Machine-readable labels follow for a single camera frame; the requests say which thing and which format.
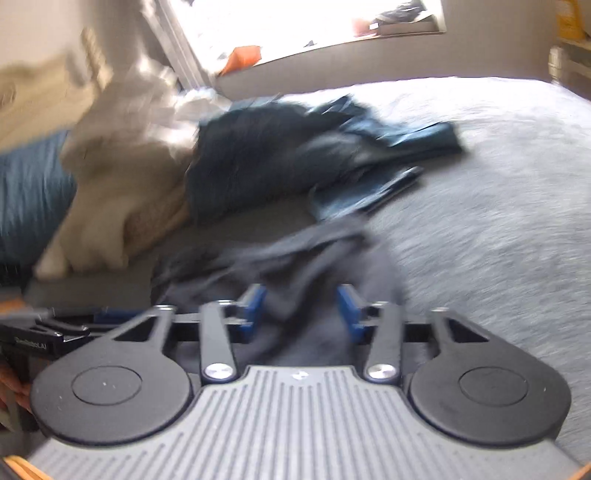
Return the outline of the dark navy shorts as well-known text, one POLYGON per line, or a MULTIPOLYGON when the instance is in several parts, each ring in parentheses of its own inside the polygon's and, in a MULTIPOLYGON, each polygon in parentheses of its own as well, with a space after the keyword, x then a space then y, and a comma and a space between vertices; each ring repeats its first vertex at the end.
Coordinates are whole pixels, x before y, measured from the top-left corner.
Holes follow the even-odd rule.
POLYGON ((153 269, 152 304, 197 311, 234 300, 252 284, 266 288, 252 341, 235 346, 239 369, 253 365, 362 367, 339 315, 339 285, 351 284, 370 302, 404 304, 394 258, 363 218, 346 217, 305 228, 276 242, 197 247, 169 255, 153 269))

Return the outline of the dark teal garment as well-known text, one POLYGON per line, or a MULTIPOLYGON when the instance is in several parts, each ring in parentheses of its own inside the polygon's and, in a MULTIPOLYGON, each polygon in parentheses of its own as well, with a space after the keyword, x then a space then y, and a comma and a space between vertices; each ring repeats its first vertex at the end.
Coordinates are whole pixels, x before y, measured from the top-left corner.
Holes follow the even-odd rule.
POLYGON ((200 123, 185 197, 194 220, 212 221, 363 170, 461 150, 451 122, 389 122, 349 95, 315 107, 254 99, 200 123))

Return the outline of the cream fleece blanket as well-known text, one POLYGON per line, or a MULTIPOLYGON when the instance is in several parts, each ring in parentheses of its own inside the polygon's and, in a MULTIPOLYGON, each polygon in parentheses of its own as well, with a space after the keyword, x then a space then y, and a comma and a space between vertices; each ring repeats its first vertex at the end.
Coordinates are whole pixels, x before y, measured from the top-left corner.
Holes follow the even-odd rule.
POLYGON ((64 58, 3 68, 1 154, 66 130, 60 162, 76 193, 36 263, 1 262, 2 276, 125 269, 188 220, 184 176, 200 123, 228 107, 208 88, 179 92, 173 72, 151 60, 121 77, 101 64, 85 86, 64 58))

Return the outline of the blue pillow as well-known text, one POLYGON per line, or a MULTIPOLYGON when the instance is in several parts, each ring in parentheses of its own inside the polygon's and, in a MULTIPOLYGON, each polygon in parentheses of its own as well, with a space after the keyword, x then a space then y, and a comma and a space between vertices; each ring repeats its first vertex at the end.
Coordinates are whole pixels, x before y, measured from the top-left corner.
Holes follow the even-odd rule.
POLYGON ((60 162, 67 135, 59 130, 1 154, 3 264, 35 264, 65 218, 76 193, 60 162))

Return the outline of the orange object at window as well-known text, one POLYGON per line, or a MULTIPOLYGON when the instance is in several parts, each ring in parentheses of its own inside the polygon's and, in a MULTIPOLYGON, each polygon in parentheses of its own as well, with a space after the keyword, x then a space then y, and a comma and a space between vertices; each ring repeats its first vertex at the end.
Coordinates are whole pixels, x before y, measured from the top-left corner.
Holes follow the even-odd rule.
POLYGON ((256 45, 235 47, 229 54, 225 65, 218 76, 226 76, 233 72, 252 68, 262 59, 262 48, 256 45))

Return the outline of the items on window sill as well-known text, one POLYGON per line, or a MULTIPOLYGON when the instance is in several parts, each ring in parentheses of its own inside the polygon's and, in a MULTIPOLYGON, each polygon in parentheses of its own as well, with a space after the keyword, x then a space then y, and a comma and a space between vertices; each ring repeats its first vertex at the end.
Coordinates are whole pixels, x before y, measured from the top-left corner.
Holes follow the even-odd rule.
POLYGON ((356 37, 389 37, 439 33, 439 21, 424 1, 403 1, 373 19, 353 23, 356 37))

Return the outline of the white shelf unit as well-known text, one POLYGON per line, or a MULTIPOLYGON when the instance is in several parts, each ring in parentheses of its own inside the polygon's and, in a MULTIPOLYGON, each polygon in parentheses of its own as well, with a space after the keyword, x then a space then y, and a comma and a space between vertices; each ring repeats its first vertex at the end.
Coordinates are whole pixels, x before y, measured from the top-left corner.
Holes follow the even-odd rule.
POLYGON ((558 39, 550 49, 548 71, 551 82, 587 100, 591 90, 590 39, 558 39))

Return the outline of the yellow box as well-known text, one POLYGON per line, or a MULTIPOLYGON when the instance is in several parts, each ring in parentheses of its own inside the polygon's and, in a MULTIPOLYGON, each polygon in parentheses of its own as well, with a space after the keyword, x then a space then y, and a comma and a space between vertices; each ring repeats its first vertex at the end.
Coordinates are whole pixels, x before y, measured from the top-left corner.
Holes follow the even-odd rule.
POLYGON ((558 37, 563 40, 584 41, 587 38, 577 0, 556 0, 558 37))

